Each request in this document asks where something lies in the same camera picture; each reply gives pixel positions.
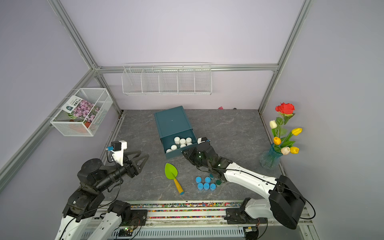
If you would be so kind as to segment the teal top drawer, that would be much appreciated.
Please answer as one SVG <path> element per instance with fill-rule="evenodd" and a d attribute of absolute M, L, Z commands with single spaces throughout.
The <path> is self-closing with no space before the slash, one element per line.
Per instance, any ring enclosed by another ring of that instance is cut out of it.
<path fill-rule="evenodd" d="M 190 145 L 184 144 L 185 146 L 182 147 L 182 143 L 176 144 L 175 143 L 175 137 L 179 137 L 180 139 L 187 139 L 191 138 L 192 143 Z M 182 156 L 182 151 L 188 150 L 190 148 L 196 147 L 197 144 L 197 138 L 195 136 L 195 133 L 192 129 L 182 131 L 176 134 L 172 135 L 167 135 L 167 136 L 162 136 L 160 137 L 160 140 L 162 142 L 163 148 L 164 148 L 164 153 L 165 157 L 167 160 Z"/>

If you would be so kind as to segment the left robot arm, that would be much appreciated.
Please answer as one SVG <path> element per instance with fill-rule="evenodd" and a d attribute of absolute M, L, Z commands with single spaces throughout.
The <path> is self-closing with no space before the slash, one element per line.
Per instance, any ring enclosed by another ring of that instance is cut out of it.
<path fill-rule="evenodd" d="M 105 207 L 104 191 L 115 183 L 122 184 L 124 176 L 133 178 L 144 168 L 149 155 L 141 151 L 123 154 L 123 164 L 106 166 L 100 159 L 86 161 L 78 172 L 80 187 L 69 197 L 56 235 L 57 240 L 79 240 L 98 209 Z M 131 204 L 114 199 L 106 205 L 107 213 L 89 237 L 107 240 L 121 226 L 140 231 L 148 219 L 146 210 L 132 210 Z"/>

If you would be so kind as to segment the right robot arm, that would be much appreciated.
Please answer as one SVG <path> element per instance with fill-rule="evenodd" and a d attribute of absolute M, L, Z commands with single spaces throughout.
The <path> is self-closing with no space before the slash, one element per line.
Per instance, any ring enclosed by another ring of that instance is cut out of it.
<path fill-rule="evenodd" d="M 182 154 L 197 169 L 207 168 L 221 182 L 238 184 L 262 197 L 260 200 L 245 198 L 239 208 L 226 209 L 225 220 L 229 225 L 275 219 L 288 229 L 297 228 L 307 201 L 288 177 L 268 177 L 245 169 L 220 157 L 209 142 L 183 150 Z"/>

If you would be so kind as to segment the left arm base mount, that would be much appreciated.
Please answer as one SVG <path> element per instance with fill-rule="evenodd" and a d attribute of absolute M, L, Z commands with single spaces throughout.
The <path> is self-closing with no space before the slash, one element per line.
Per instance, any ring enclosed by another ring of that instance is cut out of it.
<path fill-rule="evenodd" d="M 147 210 L 132 210 L 131 204 L 115 201 L 109 206 L 103 221 L 115 227 L 119 224 L 123 226 L 144 226 L 147 216 Z"/>

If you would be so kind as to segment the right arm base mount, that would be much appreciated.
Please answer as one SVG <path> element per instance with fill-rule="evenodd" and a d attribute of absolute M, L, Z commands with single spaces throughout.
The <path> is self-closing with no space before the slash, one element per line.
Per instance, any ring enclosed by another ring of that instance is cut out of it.
<path fill-rule="evenodd" d="M 257 225 L 266 224 L 267 218 L 252 218 L 245 211 L 238 209 L 226 209 L 226 216 L 224 219 L 228 225 Z"/>

